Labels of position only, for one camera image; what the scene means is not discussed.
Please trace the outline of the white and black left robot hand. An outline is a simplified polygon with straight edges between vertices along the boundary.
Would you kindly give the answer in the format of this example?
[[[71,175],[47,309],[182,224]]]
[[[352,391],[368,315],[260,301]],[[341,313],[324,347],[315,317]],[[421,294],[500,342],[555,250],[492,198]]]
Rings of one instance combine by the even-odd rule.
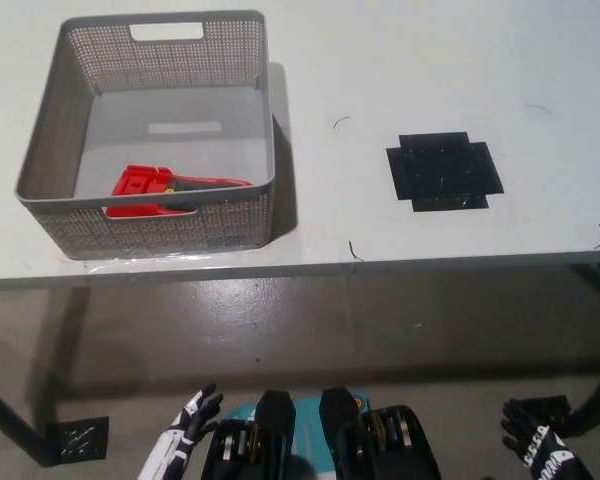
[[[182,479],[193,449],[217,428],[223,398],[215,383],[200,389],[159,436],[137,478]]]

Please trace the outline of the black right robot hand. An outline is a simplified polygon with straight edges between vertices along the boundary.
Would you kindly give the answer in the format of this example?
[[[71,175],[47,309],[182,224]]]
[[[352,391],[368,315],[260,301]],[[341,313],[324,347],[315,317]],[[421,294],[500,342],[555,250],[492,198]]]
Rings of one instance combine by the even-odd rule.
[[[593,480],[582,460],[547,424],[541,423],[520,402],[503,405],[503,444],[535,480]]]

